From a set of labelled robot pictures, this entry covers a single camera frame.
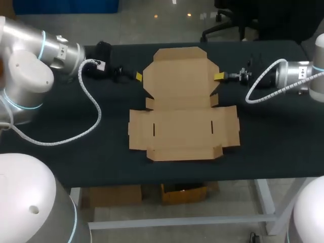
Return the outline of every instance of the white spiral cable wrap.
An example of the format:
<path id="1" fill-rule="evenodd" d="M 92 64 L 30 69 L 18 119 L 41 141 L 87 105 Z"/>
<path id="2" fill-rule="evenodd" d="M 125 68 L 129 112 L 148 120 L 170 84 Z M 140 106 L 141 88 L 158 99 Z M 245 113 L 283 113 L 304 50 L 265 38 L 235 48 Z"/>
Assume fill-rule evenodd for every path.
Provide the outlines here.
<path id="1" fill-rule="evenodd" d="M 68 143 L 68 142 L 71 142 L 73 140 L 76 140 L 80 137 L 83 137 L 84 135 L 90 133 L 93 129 L 95 129 L 100 120 L 101 120 L 101 109 L 100 109 L 100 106 L 98 105 L 98 103 L 95 101 L 95 99 L 90 95 L 90 93 L 88 92 L 88 90 L 86 89 L 84 83 L 83 83 L 83 80 L 82 80 L 82 69 L 83 67 L 87 64 L 87 63 L 94 63 L 94 64 L 98 64 L 98 62 L 94 59 L 87 59 L 85 60 L 79 67 L 78 69 L 78 80 L 79 80 L 79 83 L 80 83 L 80 86 L 81 88 L 83 89 L 84 93 L 88 96 L 88 98 L 92 101 L 92 103 L 95 105 L 95 107 L 97 108 L 97 111 L 98 111 L 98 118 L 97 118 L 97 121 L 92 125 L 92 127 L 90 127 L 88 130 L 86 130 L 85 132 L 77 135 L 77 136 L 74 136 L 72 138 L 69 138 L 69 139 L 65 139 L 63 141 L 59 141 L 59 142 L 54 142 L 54 143 L 45 143 L 45 142 L 39 142 L 39 141 L 36 141 L 30 137 L 28 137 L 26 134 L 24 134 L 21 130 L 19 130 L 15 125 L 14 125 L 14 118 L 13 118 L 13 114 L 12 114 L 12 111 L 11 109 L 9 108 L 9 106 L 6 104 L 6 102 L 4 101 L 4 98 L 2 96 L 0 96 L 0 101 L 3 103 L 3 105 L 5 106 L 5 109 L 10 117 L 10 123 L 0 123 L 0 127 L 8 127 L 9 129 L 13 129 L 20 137 L 22 137 L 23 139 L 27 140 L 28 142 L 30 143 L 33 143 L 33 144 L 36 144 L 36 145 L 39 145 L 39 146 L 57 146 L 57 145 L 60 145 L 60 144 L 64 144 L 64 143 Z"/>
<path id="2" fill-rule="evenodd" d="M 288 86 L 286 86 L 286 87 L 283 87 L 282 89 L 280 89 L 280 90 L 277 90 L 277 91 L 275 91 L 275 92 L 273 92 L 273 93 L 271 93 L 271 94 L 269 94 L 269 95 L 267 95 L 267 96 L 264 96 L 263 98 L 260 98 L 260 99 L 257 99 L 257 100 L 250 100 L 250 96 L 251 96 L 251 94 L 252 94 L 252 92 L 253 92 L 253 90 L 255 89 L 255 87 L 258 85 L 258 83 L 261 81 L 261 79 L 275 66 L 275 65 L 277 65 L 277 64 L 279 64 L 279 63 L 281 63 L 281 62 L 285 62 L 286 63 L 286 70 L 288 70 L 288 61 L 286 60 L 286 59 L 279 59 L 279 60 L 276 60 L 274 63 L 272 63 L 258 78 L 257 78 L 257 80 L 254 82 L 254 84 L 252 85 L 252 87 L 250 88 L 250 90 L 248 91 L 248 94 L 247 94 L 247 96 L 245 97 L 245 101 L 247 102 L 247 103 L 249 103 L 249 104 L 257 104 L 257 103 L 260 103 L 260 102 L 263 102 L 263 101 L 266 101 L 266 100 L 268 100 L 268 99 L 271 99 L 271 98 L 273 98 L 273 97 L 275 97 L 275 96 L 277 96 L 277 95 L 279 95 L 279 94 L 281 94 L 281 93 L 284 93 L 284 92 L 286 92 L 286 91 L 288 91 L 288 90 L 290 90 L 290 89 L 292 89 L 292 88 L 294 88 L 294 87 L 297 87 L 297 86 L 299 86 L 299 85 L 303 85 L 303 84 L 305 84 L 305 83 L 307 83 L 307 82 L 309 82 L 309 81 L 312 81 L 312 80 L 314 80 L 314 79 L 316 79 L 316 78 L 318 78 L 318 77 L 321 77 L 321 76 L 323 76 L 324 75 L 324 72 L 320 72 L 320 73 L 318 73 L 318 74 L 315 74 L 315 75 L 313 75 L 313 76 L 310 76 L 310 77 L 308 77 L 308 78 L 305 78 L 305 79 L 302 79 L 302 80 L 300 80 L 300 81 L 298 81 L 298 82 L 296 82 L 296 83 L 293 83 L 293 84 L 291 84 L 291 85 L 288 85 Z M 286 77 L 285 77 L 285 84 L 287 83 L 287 73 L 286 73 Z"/>

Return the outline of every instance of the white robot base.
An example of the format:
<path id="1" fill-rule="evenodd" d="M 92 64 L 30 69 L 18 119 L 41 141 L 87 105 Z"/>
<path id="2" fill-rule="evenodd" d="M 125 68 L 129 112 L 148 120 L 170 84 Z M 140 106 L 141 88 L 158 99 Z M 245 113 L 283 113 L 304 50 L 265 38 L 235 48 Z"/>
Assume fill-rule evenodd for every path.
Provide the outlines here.
<path id="1" fill-rule="evenodd" d="M 1 243 L 90 243 L 91 232 L 51 170 L 24 154 L 0 154 Z"/>

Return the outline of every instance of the flattened cardboard box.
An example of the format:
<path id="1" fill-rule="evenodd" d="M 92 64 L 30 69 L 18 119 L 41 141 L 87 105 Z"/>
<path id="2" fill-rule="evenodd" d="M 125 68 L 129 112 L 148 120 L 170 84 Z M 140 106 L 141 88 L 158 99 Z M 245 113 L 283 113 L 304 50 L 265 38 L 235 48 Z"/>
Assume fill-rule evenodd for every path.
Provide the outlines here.
<path id="1" fill-rule="evenodd" d="M 219 85 L 216 64 L 198 47 L 160 49 L 144 70 L 152 111 L 130 110 L 129 148 L 153 161 L 215 159 L 239 146 L 236 106 L 212 108 Z"/>

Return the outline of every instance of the table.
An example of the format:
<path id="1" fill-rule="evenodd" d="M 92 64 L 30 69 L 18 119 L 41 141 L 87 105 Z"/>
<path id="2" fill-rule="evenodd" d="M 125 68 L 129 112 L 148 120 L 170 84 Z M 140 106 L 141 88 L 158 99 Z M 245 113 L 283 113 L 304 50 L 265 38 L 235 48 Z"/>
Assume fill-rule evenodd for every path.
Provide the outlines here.
<path id="1" fill-rule="evenodd" d="M 278 58 L 307 60 L 294 42 L 224 42 L 208 44 L 157 44 L 114 46 L 112 63 L 123 64 L 142 72 L 160 48 L 199 46 L 221 70 L 238 72 L 251 54 L 262 54 L 267 67 Z M 221 106 L 237 105 L 240 119 L 241 147 L 208 163 L 152 163 L 145 151 L 128 149 L 129 109 L 144 109 L 147 93 L 140 83 L 115 84 L 108 80 L 85 78 L 85 85 L 102 108 L 101 124 L 89 135 L 66 145 L 38 147 L 20 139 L 13 131 L 1 137 L 1 153 L 26 153 L 44 161 L 66 187 L 90 187 L 121 184 L 191 183 L 213 180 L 256 179 L 265 215 L 247 217 L 208 217 L 190 220 L 130 221 L 115 223 L 120 227 L 138 225 L 177 225 L 224 222 L 273 221 L 270 234 L 278 233 L 291 212 L 294 199 L 306 184 L 306 177 L 324 174 L 322 148 L 324 141 L 324 105 L 309 96 L 281 95 L 256 105 L 244 98 L 247 87 L 223 84 L 218 88 Z M 269 91 L 258 91 L 261 96 Z M 35 118 L 20 129 L 30 137 L 46 142 L 69 138 L 85 131 L 96 120 L 96 109 L 78 82 L 63 85 L 56 82 L 46 96 L 44 106 Z M 264 178 L 299 177 L 275 211 Z M 79 189 L 72 190 L 78 201 Z M 111 222 L 93 223 L 93 229 L 111 228 Z"/>

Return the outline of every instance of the cardboard box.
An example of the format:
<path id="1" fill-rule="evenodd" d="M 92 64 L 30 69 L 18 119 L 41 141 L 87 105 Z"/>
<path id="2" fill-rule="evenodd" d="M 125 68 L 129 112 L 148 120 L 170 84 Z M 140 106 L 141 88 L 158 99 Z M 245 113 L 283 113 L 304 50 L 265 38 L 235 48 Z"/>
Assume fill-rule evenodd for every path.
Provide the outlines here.
<path id="1" fill-rule="evenodd" d="M 197 203 L 205 200 L 207 187 L 203 183 L 164 185 L 161 184 L 161 197 L 164 205 Z"/>
<path id="2" fill-rule="evenodd" d="M 90 187 L 83 198 L 84 208 L 137 205 L 142 202 L 140 185 Z"/>
<path id="3" fill-rule="evenodd" d="M 158 50 L 143 73 L 152 111 L 130 110 L 129 148 L 172 161 L 215 159 L 223 147 L 239 146 L 236 107 L 212 108 L 215 73 L 218 66 L 198 47 Z"/>
<path id="4" fill-rule="evenodd" d="M 0 0 L 0 16 L 16 19 L 12 0 Z"/>

